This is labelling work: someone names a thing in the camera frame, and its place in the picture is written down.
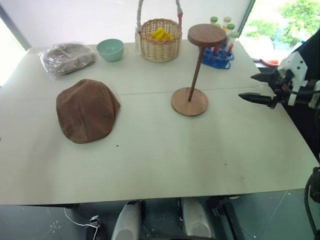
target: wooden stand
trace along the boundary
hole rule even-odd
[[[208,107],[207,96],[195,89],[201,61],[205,48],[219,46],[226,38],[225,31],[211,24],[198,24],[188,31],[188,40],[200,47],[198,61],[195,66],[191,87],[177,90],[171,97],[171,105],[178,113],[184,116],[197,116],[204,113]]]

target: plastic bag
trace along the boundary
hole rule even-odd
[[[82,43],[64,42],[41,52],[40,59],[49,76],[56,77],[94,63],[97,56],[91,48]]]

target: white wall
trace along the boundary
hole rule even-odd
[[[231,16],[237,26],[250,0],[180,0],[183,38],[195,24],[221,22]],[[166,18],[178,21],[175,0],[145,0],[141,21]],[[66,41],[96,44],[117,38],[134,42],[138,0],[0,0],[2,8],[33,47]]]

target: bowl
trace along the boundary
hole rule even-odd
[[[121,59],[124,53],[125,45],[118,39],[107,39],[96,46],[99,55],[108,62],[114,62]]]

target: brown cloth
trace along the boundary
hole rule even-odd
[[[100,81],[82,79],[56,98],[56,113],[63,134],[77,144],[107,136],[120,103]]]

